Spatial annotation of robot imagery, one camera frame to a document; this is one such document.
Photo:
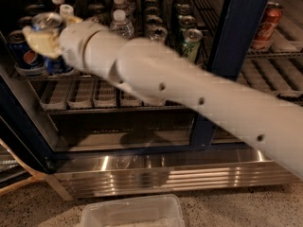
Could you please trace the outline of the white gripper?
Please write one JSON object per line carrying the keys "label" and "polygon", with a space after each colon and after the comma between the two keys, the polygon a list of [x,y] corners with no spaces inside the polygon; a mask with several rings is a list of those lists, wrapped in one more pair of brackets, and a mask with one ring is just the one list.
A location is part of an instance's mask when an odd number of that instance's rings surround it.
{"label": "white gripper", "polygon": [[35,30],[31,26],[25,26],[22,32],[27,44],[36,53],[50,59],[62,55],[67,64],[81,72],[107,75],[109,66],[106,64],[104,40],[109,28],[82,22],[78,16],[68,16],[66,25],[68,27],[61,35],[57,29]]}

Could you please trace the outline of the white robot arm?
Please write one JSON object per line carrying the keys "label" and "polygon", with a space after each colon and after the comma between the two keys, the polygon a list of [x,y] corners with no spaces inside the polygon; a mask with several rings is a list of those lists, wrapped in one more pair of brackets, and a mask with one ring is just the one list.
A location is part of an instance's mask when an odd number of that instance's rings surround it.
{"label": "white robot arm", "polygon": [[147,38],[125,39],[107,26],[22,30],[40,55],[62,57],[149,104],[180,103],[303,178],[303,108],[198,68]]}

